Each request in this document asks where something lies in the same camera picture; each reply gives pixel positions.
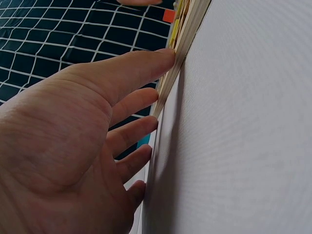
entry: dark teal fabric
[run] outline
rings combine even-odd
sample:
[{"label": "dark teal fabric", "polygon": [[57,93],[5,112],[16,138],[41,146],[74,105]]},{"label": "dark teal fabric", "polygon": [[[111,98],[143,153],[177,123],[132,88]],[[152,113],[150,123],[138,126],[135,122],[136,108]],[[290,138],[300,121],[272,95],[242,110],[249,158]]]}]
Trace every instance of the dark teal fabric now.
[{"label": "dark teal fabric", "polygon": [[173,1],[125,7],[114,0],[0,0],[0,104],[71,64],[164,48],[170,25],[162,17]]}]

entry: textured white cover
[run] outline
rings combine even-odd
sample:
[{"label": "textured white cover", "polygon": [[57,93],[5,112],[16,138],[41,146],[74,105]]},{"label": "textured white cover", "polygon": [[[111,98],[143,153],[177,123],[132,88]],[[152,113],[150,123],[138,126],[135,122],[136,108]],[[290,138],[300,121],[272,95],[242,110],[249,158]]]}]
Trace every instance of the textured white cover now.
[{"label": "textured white cover", "polygon": [[214,0],[184,69],[143,233],[312,233],[312,1]]}]

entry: orange sticky note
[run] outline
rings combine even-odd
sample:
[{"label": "orange sticky note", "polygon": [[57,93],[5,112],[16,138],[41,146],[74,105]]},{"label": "orange sticky note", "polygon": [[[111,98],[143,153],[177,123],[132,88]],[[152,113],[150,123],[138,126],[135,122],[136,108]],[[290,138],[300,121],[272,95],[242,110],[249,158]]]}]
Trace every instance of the orange sticky note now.
[{"label": "orange sticky note", "polygon": [[173,23],[175,20],[175,14],[176,12],[174,10],[166,9],[162,20],[168,23]]}]

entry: white grid line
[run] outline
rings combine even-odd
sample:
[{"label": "white grid line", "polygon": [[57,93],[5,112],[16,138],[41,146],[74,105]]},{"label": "white grid line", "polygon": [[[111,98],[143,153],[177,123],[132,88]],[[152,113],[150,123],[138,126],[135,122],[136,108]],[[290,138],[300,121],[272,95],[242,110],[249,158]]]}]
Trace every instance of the white grid line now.
[{"label": "white grid line", "polygon": [[25,89],[27,89],[27,88],[20,87],[20,86],[18,86],[18,85],[6,83],[5,81],[0,81],[0,88],[1,88],[1,86],[3,86],[3,85],[11,86],[11,87],[17,88],[17,89],[19,89],[19,90],[25,90]]},{"label": "white grid line", "polygon": [[[110,3],[110,2],[98,1],[98,3],[107,4],[107,5],[113,5],[113,6],[120,6],[120,4],[114,4],[114,3]],[[135,9],[135,8],[132,8],[132,7],[129,7],[129,6],[124,6],[124,5],[122,5],[122,8],[127,8],[127,9],[130,9],[130,10],[140,11],[138,9]]]},{"label": "white grid line", "polygon": [[[144,48],[135,47],[135,44],[136,44],[136,42],[137,42],[137,38],[138,38],[138,35],[139,35],[140,32],[146,33],[146,34],[151,34],[151,35],[154,35],[154,36],[156,36],[156,37],[165,38],[165,39],[167,39],[167,37],[162,36],[162,35],[158,35],[158,34],[155,34],[155,33],[151,33],[151,32],[147,32],[147,31],[141,30],[141,27],[142,27],[142,24],[143,24],[144,19],[153,20],[153,21],[156,21],[156,22],[165,24],[165,25],[171,25],[170,23],[167,23],[167,22],[163,22],[163,21],[160,21],[160,20],[157,20],[157,19],[153,19],[153,18],[146,17],[146,14],[147,14],[148,10],[149,10],[150,7],[151,7],[150,5],[145,9],[145,12],[144,12],[143,15],[141,16],[141,15],[136,15],[136,14],[131,14],[131,13],[126,13],[126,12],[118,11],[119,8],[121,8],[121,7],[123,7],[123,8],[128,8],[128,9],[131,9],[131,10],[140,11],[140,10],[138,10],[138,9],[134,9],[134,8],[131,8],[131,7],[126,7],[126,6],[119,5],[119,4],[108,3],[108,2],[99,2],[99,1],[96,1],[97,3],[115,5],[115,6],[117,6],[116,10],[105,10],[105,9],[96,9],[96,8],[93,8],[93,6],[94,6],[94,4],[95,4],[96,2],[93,2],[91,8],[78,8],[78,7],[71,7],[71,8],[70,8],[70,5],[73,3],[73,0],[71,1],[71,3],[69,4],[68,7],[50,7],[53,1],[51,2],[51,4],[50,4],[49,7],[34,7],[34,5],[37,3],[37,1],[38,1],[38,0],[36,0],[36,2],[33,4],[32,7],[10,7],[11,4],[12,4],[12,0],[11,0],[10,3],[7,5],[6,8],[0,8],[0,10],[4,10],[3,13],[2,13],[2,15],[6,12],[6,10],[11,10],[11,9],[15,9],[15,12],[13,13],[13,15],[16,13],[16,11],[17,11],[18,9],[46,9],[46,11],[45,11],[44,14],[41,16],[41,18],[39,18],[39,17],[38,17],[38,18],[36,18],[36,17],[27,17],[27,15],[29,15],[30,10],[27,12],[27,14],[26,14],[24,17],[4,17],[4,18],[1,18],[1,19],[22,19],[22,20],[19,22],[18,26],[23,22],[23,19],[38,20],[38,22],[36,23],[36,25],[35,25],[33,28],[18,27],[18,26],[17,26],[17,27],[7,27],[7,24],[8,24],[8,22],[9,22],[9,21],[7,21],[7,22],[6,22],[2,27],[0,27],[0,28],[10,28],[10,29],[13,29],[13,30],[11,31],[11,34],[10,34],[9,38],[0,38],[0,39],[6,39],[6,40],[7,40],[7,42],[5,43],[5,45],[4,45],[3,47],[5,47],[5,46],[7,45],[7,43],[8,43],[10,40],[11,40],[11,41],[22,41],[22,44],[20,45],[20,47],[19,47],[18,49],[20,49],[20,48],[24,45],[25,42],[41,44],[41,47],[39,48],[39,50],[36,52],[35,55],[30,55],[30,54],[27,54],[27,53],[18,52],[17,50],[16,50],[15,52],[10,51],[10,50],[2,50],[2,51],[5,51],[5,52],[14,54],[14,60],[15,60],[15,58],[16,58],[16,55],[24,55],[24,56],[28,56],[28,57],[33,57],[33,58],[35,58],[35,62],[34,62],[34,64],[33,64],[33,68],[32,68],[32,71],[31,71],[30,73],[25,73],[25,72],[21,72],[21,71],[17,71],[17,70],[12,69],[12,68],[13,68],[14,62],[11,64],[11,68],[10,68],[10,69],[0,66],[0,69],[9,71],[9,74],[10,74],[11,72],[13,72],[13,73],[17,73],[17,74],[21,74],[21,75],[28,76],[28,82],[27,82],[26,84],[24,84],[22,87],[20,87],[20,86],[18,86],[18,85],[13,85],[13,84],[10,84],[10,83],[6,83],[6,81],[8,81],[8,80],[10,79],[10,75],[8,76],[8,79],[7,79],[7,80],[0,82],[0,87],[1,87],[2,85],[5,84],[5,85],[8,85],[8,86],[12,86],[12,87],[15,87],[15,88],[19,88],[19,92],[21,92],[21,90],[26,89],[25,86],[26,86],[27,84],[29,84],[30,78],[31,78],[31,77],[40,78],[40,79],[45,79],[45,77],[32,74],[33,71],[34,71],[34,67],[35,67],[37,58],[39,58],[39,59],[45,59],[45,60],[49,60],[49,61],[59,62],[59,63],[60,63],[60,64],[59,64],[59,65],[60,65],[60,68],[61,68],[61,65],[62,65],[62,64],[72,65],[73,63],[62,61],[63,56],[65,55],[66,51],[67,51],[69,48],[75,48],[75,49],[78,49],[78,50],[93,52],[93,53],[94,53],[94,56],[93,56],[93,58],[92,58],[92,61],[95,59],[96,54],[110,55],[110,56],[113,56],[113,57],[118,56],[118,55],[116,55],[116,54],[112,54],[112,53],[107,53],[107,52],[99,51],[100,46],[101,46],[104,42],[110,42],[110,43],[118,44],[118,45],[121,45],[121,46],[125,46],[125,47],[130,48],[131,51],[133,51],[134,49],[146,50],[146,49],[144,49]],[[166,9],[166,8],[164,8],[164,7],[159,7],[159,6],[152,6],[152,7],[157,7],[157,8],[161,8],[161,9]],[[78,21],[78,20],[67,20],[67,19],[63,19],[64,16],[65,16],[65,14],[67,13],[67,10],[68,10],[69,8],[70,8],[70,9],[73,9],[73,10],[88,10],[88,13],[87,13],[87,16],[86,16],[85,19],[84,19],[84,22]],[[44,15],[46,15],[48,9],[66,9],[66,11],[63,13],[61,19],[44,18]],[[101,11],[101,12],[113,12],[114,14],[113,14],[113,17],[112,17],[112,19],[111,19],[110,24],[101,24],[101,23],[86,22],[86,20],[87,20],[87,18],[88,18],[88,15],[90,14],[90,11],[91,11],[91,10],[92,10],[92,11]],[[118,14],[118,13],[120,13],[120,14],[126,14],[126,15],[131,15],[131,16],[135,16],[135,17],[140,17],[141,19],[140,19],[140,24],[139,24],[138,29],[113,25],[114,18],[115,18],[115,16],[116,16],[116,14]],[[51,31],[50,29],[35,28],[41,20],[58,21],[58,24],[54,27],[54,29],[53,29],[52,31]],[[78,30],[77,33],[71,33],[71,32],[64,32],[64,31],[56,30],[56,28],[59,26],[59,24],[60,24],[61,22],[80,23],[80,24],[81,24],[81,27],[80,27],[80,29]],[[83,27],[84,25],[86,25],[86,24],[89,24],[89,25],[97,25],[97,26],[106,26],[106,27],[108,27],[108,28],[106,29],[106,32],[105,32],[105,34],[104,34],[104,37],[101,39],[101,38],[96,38],[96,37],[91,37],[91,36],[86,36],[86,35],[80,34],[80,31],[81,31],[82,27]],[[120,42],[111,41],[111,40],[106,39],[105,37],[106,37],[106,35],[107,35],[107,33],[108,33],[108,31],[109,31],[109,29],[110,29],[111,27],[114,27],[114,28],[124,28],[124,29],[127,29],[127,30],[136,31],[136,36],[135,36],[133,45],[131,46],[131,45],[128,45],[128,44],[124,44],[124,43],[120,43]],[[32,30],[48,31],[49,34],[48,34],[48,36],[46,37],[45,42],[27,40],[30,31],[27,33],[27,36],[25,37],[24,40],[21,40],[21,39],[11,39],[10,37],[11,37],[11,35],[12,35],[12,32],[13,32],[15,29],[19,29],[19,28],[20,28],[20,29],[30,29],[30,31],[32,31]],[[73,37],[72,37],[71,42],[70,42],[68,45],[57,44],[57,43],[49,43],[49,42],[47,42],[47,39],[49,38],[49,35],[50,35],[50,33],[52,33],[52,32],[67,33],[67,34],[73,35]],[[71,44],[72,44],[73,39],[74,39],[76,36],[81,36],[81,37],[84,37],[84,38],[90,38],[90,39],[100,40],[100,43],[99,43],[99,45],[98,45],[98,47],[97,47],[96,50],[87,49],[87,48],[80,48],[80,47],[77,47],[77,46],[73,46],[73,45],[71,45]],[[40,51],[42,50],[42,48],[43,48],[44,45],[52,45],[52,46],[66,47],[65,52],[63,53],[63,55],[62,55],[62,57],[61,57],[61,60],[53,59],[53,58],[47,58],[47,57],[43,57],[43,56],[38,56],[38,53],[40,53]],[[141,115],[136,115],[136,114],[134,114],[134,115],[132,115],[132,116],[135,116],[135,117],[138,117],[138,118],[143,117],[143,116],[141,116]]]},{"label": "white grid line", "polygon": [[[27,28],[27,27],[18,27],[16,29],[31,29],[31,28]],[[38,30],[38,31],[46,31],[46,32],[49,32],[50,29],[42,29],[42,28],[34,28],[34,30]],[[75,33],[70,33],[70,32],[65,32],[65,31],[59,31],[59,30],[55,30],[54,31],[55,33],[65,33],[65,34],[70,34],[70,35],[75,35]],[[86,35],[83,35],[83,34],[78,34],[77,36],[79,37],[83,37],[83,38],[89,38],[89,39],[94,39],[94,40],[99,40],[99,41],[102,41],[101,38],[97,38],[97,37],[92,37],[92,36],[86,36]],[[0,39],[4,39],[4,40],[22,40],[22,39],[11,39],[11,38],[0,38]],[[113,40],[108,40],[108,39],[105,39],[104,40],[105,42],[110,42],[112,44],[117,44],[117,45],[122,45],[122,46],[126,46],[126,47],[129,47],[129,49],[131,49],[131,46],[128,45],[128,44],[125,44],[125,43],[121,43],[121,42],[117,42],[117,41],[113,41]],[[147,49],[144,49],[144,48],[141,48],[141,47],[137,47],[135,46],[136,49],[139,49],[139,50],[147,50]]]},{"label": "white grid line", "polygon": [[2,14],[1,14],[1,16],[0,17],[2,17],[3,16],[3,14],[6,12],[6,10],[7,9],[9,9],[9,6],[11,5],[11,3],[12,3],[12,0],[10,1],[10,3],[7,5],[7,7],[6,8],[3,8],[3,12],[2,12]]},{"label": "white grid line", "polygon": [[[5,70],[5,71],[10,71],[9,68],[2,67],[2,66],[0,66],[0,69]],[[29,76],[29,75],[30,75],[30,74],[27,73],[27,72],[21,72],[21,71],[17,71],[17,70],[14,70],[14,69],[12,69],[11,71],[12,71],[13,73],[17,73],[17,74],[21,74],[21,75],[25,75],[25,76]],[[34,77],[34,78],[39,78],[39,79],[45,79],[45,77],[38,76],[38,75],[34,75],[34,74],[32,74],[32,77]]]},{"label": "white grid line", "polygon": [[137,115],[137,114],[132,114],[131,116],[137,117],[137,118],[143,118],[143,117],[145,117],[145,116],[141,116],[141,115]]},{"label": "white grid line", "polygon": [[56,30],[56,28],[57,28],[57,27],[59,26],[59,24],[62,22],[64,16],[66,15],[67,11],[69,10],[69,8],[70,8],[70,6],[73,4],[73,2],[74,2],[74,0],[71,0],[70,4],[67,6],[65,12],[63,13],[63,15],[62,15],[61,19],[59,20],[59,22],[57,23],[57,25],[48,33],[48,35],[46,36],[46,38],[45,38],[44,42],[42,43],[41,47],[40,47],[40,48],[38,49],[38,51],[36,52],[34,64],[33,64],[33,67],[32,67],[32,69],[31,69],[30,75],[29,75],[29,77],[28,77],[28,82],[27,82],[26,84],[23,85],[23,88],[24,88],[27,84],[29,84],[29,82],[30,82],[30,77],[31,77],[32,73],[34,72],[34,68],[35,68],[35,65],[36,65],[38,53],[39,53],[39,52],[41,51],[41,49],[44,47],[44,43],[47,42],[47,40],[48,40],[48,38],[50,37],[51,33],[54,32],[54,30]]},{"label": "white grid line", "polygon": [[12,61],[12,64],[11,64],[11,67],[10,67],[10,70],[9,70],[9,75],[8,75],[7,79],[6,79],[4,82],[6,82],[6,81],[8,81],[8,80],[10,79],[10,75],[11,75],[11,71],[12,71],[12,68],[13,68],[13,65],[14,65],[15,57],[16,57],[16,54],[14,54],[14,58],[13,58],[13,61]]},{"label": "white grid line", "polygon": [[13,15],[15,15],[15,13],[18,11],[18,8],[23,4],[23,2],[24,2],[24,0],[23,1],[21,1],[20,2],[20,4],[19,4],[19,6],[18,7],[16,7],[16,10],[14,11],[14,13],[12,14],[12,16]]},{"label": "white grid line", "polygon": [[[24,17],[3,17],[3,19],[24,19]],[[89,24],[89,25],[98,25],[98,26],[110,26],[110,27],[113,27],[113,28],[122,28],[122,29],[127,29],[127,30],[131,30],[131,31],[137,31],[137,29],[135,28],[128,28],[128,27],[125,27],[125,26],[118,26],[118,25],[109,25],[109,24],[101,24],[101,23],[91,23],[91,22],[85,22],[83,24],[82,21],[76,21],[76,20],[69,20],[69,19],[50,19],[50,18],[38,18],[38,17],[27,17],[26,18],[27,20],[30,19],[30,20],[50,20],[50,21],[57,21],[57,22],[70,22],[70,23],[79,23],[79,24]],[[148,32],[148,31],[143,31],[143,30],[139,30],[139,32],[142,32],[142,33],[147,33],[147,34],[151,34],[151,35],[154,35],[156,37],[160,37],[160,38],[165,38],[167,39],[167,37],[165,36],[162,36],[162,35],[159,35],[159,34],[156,34],[156,33],[151,33],[151,32]]]},{"label": "white grid line", "polygon": [[[42,6],[35,6],[35,7],[20,7],[20,9],[45,9],[47,7],[42,7]],[[65,10],[66,7],[51,7],[49,9],[60,9],[60,10]],[[71,8],[72,10],[88,10],[88,8],[79,8],[79,7],[73,7]],[[92,9],[93,11],[101,11],[101,12],[114,12],[113,10],[105,10],[105,9]],[[132,13],[128,13],[128,12],[122,12],[122,11],[118,11],[119,14],[124,14],[124,15],[130,15],[130,16],[135,16],[135,17],[142,17],[140,15],[136,15],[136,14],[132,14]],[[168,22],[164,22],[164,21],[161,21],[161,20],[157,20],[157,19],[153,19],[153,18],[149,18],[149,17],[146,17],[146,19],[148,20],[152,20],[152,21],[156,21],[156,22],[159,22],[159,23],[162,23],[162,24],[166,24],[166,25],[171,25],[170,23]]]},{"label": "white grid line", "polygon": [[93,57],[92,57],[91,62],[93,62],[94,59],[96,58],[96,56],[97,56],[97,54],[98,54],[98,50],[100,49],[101,45],[103,44],[103,42],[104,42],[104,40],[105,40],[105,38],[106,38],[106,36],[107,36],[107,34],[108,34],[108,31],[109,31],[110,27],[111,27],[112,24],[113,24],[113,21],[114,21],[114,19],[115,19],[115,15],[116,15],[118,9],[119,9],[121,6],[122,6],[122,5],[120,5],[119,7],[116,8],[116,11],[114,12],[113,17],[111,18],[111,22],[110,22],[108,28],[107,28],[106,31],[105,31],[105,34],[104,34],[104,36],[103,36],[103,39],[102,39],[101,42],[97,45],[97,50],[96,50],[95,53],[93,54]]},{"label": "white grid line", "polygon": [[162,6],[153,5],[153,7],[160,8],[160,9],[164,9],[164,10],[168,10],[168,8],[162,7]]},{"label": "white grid line", "polygon": [[82,28],[83,28],[85,22],[87,21],[87,19],[88,19],[88,17],[89,17],[89,14],[90,14],[92,8],[94,7],[95,3],[96,3],[95,1],[92,3],[92,6],[89,8],[88,13],[87,13],[87,15],[85,16],[84,21],[83,21],[83,23],[81,24],[79,30],[77,31],[77,33],[75,33],[75,34],[72,36],[72,38],[70,39],[70,42],[69,42],[69,43],[67,44],[67,46],[66,46],[66,49],[65,49],[64,53],[63,53],[62,56],[60,57],[60,59],[59,59],[59,67],[58,67],[58,70],[59,70],[59,71],[61,70],[63,57],[64,57],[65,54],[67,53],[68,49],[71,47],[71,44],[73,43],[73,40],[75,39],[75,37],[81,32],[81,30],[82,30]]},{"label": "white grid line", "polygon": [[[45,46],[45,45],[53,45],[53,46],[65,47],[65,48],[75,48],[75,49],[82,50],[82,51],[90,51],[90,52],[94,52],[95,51],[95,50],[92,50],[92,49],[82,48],[82,47],[78,47],[78,46],[74,46],[74,45],[68,46],[68,45],[51,43],[51,42],[44,42],[44,41],[22,40],[22,39],[9,39],[9,40],[10,41],[19,41],[19,42],[21,42],[21,41],[23,42],[24,41],[24,42],[34,43],[34,44],[41,44],[42,47]],[[100,51],[100,54],[111,55],[111,56],[118,56],[117,54],[112,54],[112,53],[102,52],[102,51]]]},{"label": "white grid line", "polygon": [[136,45],[136,43],[137,43],[137,38],[138,38],[138,35],[139,35],[139,33],[140,33],[142,24],[143,24],[143,22],[144,22],[145,15],[146,15],[146,13],[148,12],[149,9],[150,9],[150,5],[148,5],[148,7],[146,8],[146,11],[143,13],[143,16],[142,16],[141,21],[140,21],[140,25],[138,26],[138,29],[137,29],[137,32],[136,32],[136,37],[135,37],[135,39],[134,39],[134,41],[133,41],[133,44],[132,44],[132,47],[131,47],[131,51],[133,51],[133,49],[134,49],[134,47],[135,47],[135,45]]},{"label": "white grid line", "polygon": [[[11,50],[4,50],[4,49],[1,49],[1,51],[5,51],[5,52],[8,52],[8,53],[11,53],[11,54],[14,54],[16,53],[17,55],[25,55],[25,56],[29,56],[29,57],[35,57],[35,55],[31,55],[31,54],[27,54],[27,53],[23,53],[23,52],[18,52],[18,51],[11,51]],[[39,59],[45,59],[45,60],[49,60],[49,61],[53,61],[53,62],[59,62],[58,59],[54,59],[54,58],[47,58],[47,57],[44,57],[44,56],[37,56]],[[72,62],[62,62],[62,63],[65,63],[65,64],[69,64],[69,65],[73,65]]]}]

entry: hand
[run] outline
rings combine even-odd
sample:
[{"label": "hand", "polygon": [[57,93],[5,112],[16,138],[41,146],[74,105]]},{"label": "hand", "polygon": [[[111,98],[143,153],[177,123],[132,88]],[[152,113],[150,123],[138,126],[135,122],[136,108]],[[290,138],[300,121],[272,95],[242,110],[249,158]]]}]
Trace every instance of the hand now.
[{"label": "hand", "polygon": [[157,100],[172,50],[136,51],[70,66],[0,107],[0,233],[126,233],[145,184],[123,184],[149,160],[142,146],[114,157],[157,127],[145,117],[108,128]]},{"label": "hand", "polygon": [[161,4],[162,0],[117,0],[120,4],[131,6],[146,6]]}]

